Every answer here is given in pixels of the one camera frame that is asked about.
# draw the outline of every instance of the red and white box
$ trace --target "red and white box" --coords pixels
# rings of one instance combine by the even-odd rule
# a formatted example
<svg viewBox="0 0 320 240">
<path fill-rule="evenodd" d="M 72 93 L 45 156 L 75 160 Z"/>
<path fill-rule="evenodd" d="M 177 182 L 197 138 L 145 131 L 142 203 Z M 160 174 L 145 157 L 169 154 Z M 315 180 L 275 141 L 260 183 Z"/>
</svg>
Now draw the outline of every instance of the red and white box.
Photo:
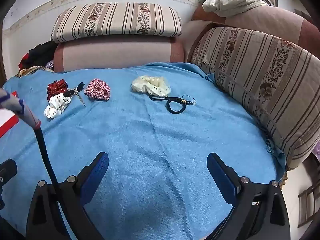
<svg viewBox="0 0 320 240">
<path fill-rule="evenodd" d="M 19 117 L 12 111 L 7 109 L 0 109 L 0 137 L 19 122 Z"/>
</svg>

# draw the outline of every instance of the metal screw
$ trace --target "metal screw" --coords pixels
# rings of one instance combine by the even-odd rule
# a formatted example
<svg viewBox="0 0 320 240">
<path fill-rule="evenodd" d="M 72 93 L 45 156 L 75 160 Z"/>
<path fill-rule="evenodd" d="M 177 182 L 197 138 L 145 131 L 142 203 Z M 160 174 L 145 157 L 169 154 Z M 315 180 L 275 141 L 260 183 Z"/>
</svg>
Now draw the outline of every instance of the metal screw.
<svg viewBox="0 0 320 240">
<path fill-rule="evenodd" d="M 278 183 L 276 180 L 271 181 L 271 184 L 272 184 L 274 187 L 278 187 L 278 186 L 279 186 L 279 183 Z"/>
<path fill-rule="evenodd" d="M 248 183 L 249 182 L 249 179 L 247 177 L 241 177 L 241 181 L 243 183 Z"/>
<path fill-rule="evenodd" d="M 67 178 L 68 182 L 74 182 L 75 180 L 76 180 L 75 176 L 70 176 L 70 177 Z"/>
<path fill-rule="evenodd" d="M 41 180 L 41 181 L 39 181 L 38 186 L 39 186 L 39 187 L 43 187 L 44 184 L 45 184 L 45 181 L 44 181 L 44 180 Z"/>
</svg>

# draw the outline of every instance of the rolled striped cushion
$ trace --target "rolled striped cushion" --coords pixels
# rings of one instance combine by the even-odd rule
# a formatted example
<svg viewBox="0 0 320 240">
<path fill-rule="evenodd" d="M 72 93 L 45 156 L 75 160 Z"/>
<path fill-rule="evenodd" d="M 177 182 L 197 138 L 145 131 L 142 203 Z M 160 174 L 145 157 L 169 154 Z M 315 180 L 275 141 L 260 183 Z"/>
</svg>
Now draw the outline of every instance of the rolled striped cushion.
<svg viewBox="0 0 320 240">
<path fill-rule="evenodd" d="M 191 63 L 255 115 L 296 168 L 320 139 L 320 60 L 266 33 L 213 28 Z"/>
<path fill-rule="evenodd" d="M 51 40 L 56 43 L 111 34 L 181 34 L 175 9 L 152 3 L 93 3 L 74 6 L 60 14 Z"/>
</svg>

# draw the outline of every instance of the white garment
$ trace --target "white garment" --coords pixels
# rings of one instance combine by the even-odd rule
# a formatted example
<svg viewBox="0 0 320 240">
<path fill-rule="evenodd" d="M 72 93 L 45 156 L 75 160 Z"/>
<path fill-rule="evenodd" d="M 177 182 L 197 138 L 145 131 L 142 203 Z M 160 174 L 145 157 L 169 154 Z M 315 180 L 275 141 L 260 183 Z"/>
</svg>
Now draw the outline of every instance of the white garment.
<svg viewBox="0 0 320 240">
<path fill-rule="evenodd" d="M 44 110 L 44 115 L 50 119 L 55 118 L 63 113 L 64 109 L 67 108 L 70 102 L 71 98 L 63 96 L 63 93 L 50 97 L 50 105 Z"/>
<path fill-rule="evenodd" d="M 133 80 L 131 87 L 133 91 L 160 97 L 165 97 L 171 92 L 164 77 L 141 76 Z"/>
<path fill-rule="evenodd" d="M 214 12 L 220 17 L 230 17 L 261 5 L 268 6 L 262 0 L 207 0 L 202 7 L 205 12 Z"/>
</svg>

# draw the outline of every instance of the wall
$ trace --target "wall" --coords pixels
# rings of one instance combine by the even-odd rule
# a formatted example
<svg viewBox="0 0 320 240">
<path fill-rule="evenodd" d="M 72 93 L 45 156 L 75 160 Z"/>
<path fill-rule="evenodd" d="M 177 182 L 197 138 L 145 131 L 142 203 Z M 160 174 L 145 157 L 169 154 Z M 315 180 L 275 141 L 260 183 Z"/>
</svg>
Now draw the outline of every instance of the wall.
<svg viewBox="0 0 320 240">
<path fill-rule="evenodd" d="M 190 20 L 199 0 L 17 0 L 3 22 L 2 51 L 7 78 L 18 72 L 18 64 L 29 49 L 50 40 L 57 16 L 66 8 L 96 2 L 153 2 L 175 8 L 182 22 Z M 279 7 L 306 12 L 298 0 L 278 0 Z"/>
</svg>

